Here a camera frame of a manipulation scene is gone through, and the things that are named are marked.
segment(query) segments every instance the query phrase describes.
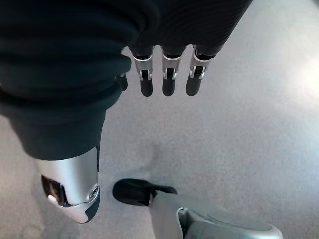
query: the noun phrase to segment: black rubber fingertip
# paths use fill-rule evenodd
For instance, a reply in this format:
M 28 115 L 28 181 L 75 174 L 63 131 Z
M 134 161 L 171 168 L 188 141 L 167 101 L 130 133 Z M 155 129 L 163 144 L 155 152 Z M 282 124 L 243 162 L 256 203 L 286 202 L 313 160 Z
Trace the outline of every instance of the black rubber fingertip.
M 194 96 L 198 93 L 200 88 L 201 79 L 198 77 L 191 78 L 188 77 L 187 84 L 186 84 L 186 93 L 189 96 Z
M 141 93 L 143 94 L 143 96 L 150 96 L 153 93 L 153 84 L 152 84 L 152 80 L 142 80 L 140 81 L 141 83 Z
M 172 78 L 163 79 L 163 93 L 166 96 L 171 96 L 175 91 L 175 80 Z

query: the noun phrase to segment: silver metal casing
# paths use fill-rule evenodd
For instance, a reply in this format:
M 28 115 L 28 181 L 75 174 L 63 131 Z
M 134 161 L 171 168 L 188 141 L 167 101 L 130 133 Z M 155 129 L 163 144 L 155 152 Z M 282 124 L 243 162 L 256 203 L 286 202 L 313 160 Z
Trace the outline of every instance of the silver metal casing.
M 150 207 L 156 239 L 283 239 L 275 226 L 209 201 L 157 191 Z
M 63 186 L 67 205 L 58 203 L 58 196 L 54 190 L 48 195 L 48 200 L 79 223 L 91 220 L 92 213 L 88 215 L 87 210 L 100 199 L 97 159 L 98 152 L 94 147 L 73 158 L 54 161 L 35 160 L 42 176 Z

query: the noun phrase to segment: silver metal joint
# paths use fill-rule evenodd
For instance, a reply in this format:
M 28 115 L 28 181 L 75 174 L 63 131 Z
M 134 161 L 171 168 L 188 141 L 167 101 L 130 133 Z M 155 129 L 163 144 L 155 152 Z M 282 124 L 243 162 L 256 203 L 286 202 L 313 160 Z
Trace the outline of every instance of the silver metal joint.
M 194 47 L 194 53 L 193 53 L 193 56 L 192 56 L 192 59 L 190 62 L 190 67 L 189 67 L 189 76 L 191 78 L 194 78 L 196 68 L 201 67 L 199 79 L 202 79 L 204 77 L 205 71 L 206 71 L 207 67 L 209 66 L 212 59 L 213 58 L 211 58 L 209 60 L 198 59 L 198 57 L 196 56 L 196 47 Z
M 163 74 L 164 74 L 164 79 L 167 80 L 167 78 L 168 78 L 168 76 L 167 76 L 168 69 L 173 69 L 173 74 L 172 74 L 171 78 L 173 80 L 176 79 L 180 60 L 181 60 L 181 56 L 179 56 L 177 58 L 168 58 L 167 56 L 165 56 L 165 54 L 163 54 Z
M 152 55 L 148 59 L 143 60 L 134 57 L 134 61 L 140 80 L 151 80 L 153 71 Z

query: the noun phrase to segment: screw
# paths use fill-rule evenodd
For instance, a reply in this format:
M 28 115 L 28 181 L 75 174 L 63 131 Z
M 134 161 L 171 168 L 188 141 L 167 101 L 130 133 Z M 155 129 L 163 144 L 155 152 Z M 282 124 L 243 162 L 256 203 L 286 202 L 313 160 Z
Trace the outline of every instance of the screw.
M 98 193 L 98 191 L 99 191 L 99 186 L 96 186 L 90 193 L 90 199 L 94 198 L 94 196 Z

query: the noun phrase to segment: concrete floor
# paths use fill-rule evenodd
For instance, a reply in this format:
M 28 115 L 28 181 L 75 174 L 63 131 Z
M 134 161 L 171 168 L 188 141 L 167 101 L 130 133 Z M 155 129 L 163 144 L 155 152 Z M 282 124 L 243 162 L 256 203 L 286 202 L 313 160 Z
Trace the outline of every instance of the concrete floor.
M 118 203 L 124 177 L 172 185 L 276 225 L 288 239 L 319 239 L 319 7 L 311 0 L 255 0 L 213 60 L 195 97 L 185 93 L 189 47 L 176 92 L 129 87 L 107 111 L 102 202 L 78 225 L 50 205 L 31 158 L 0 118 L 0 239 L 152 239 L 147 208 Z

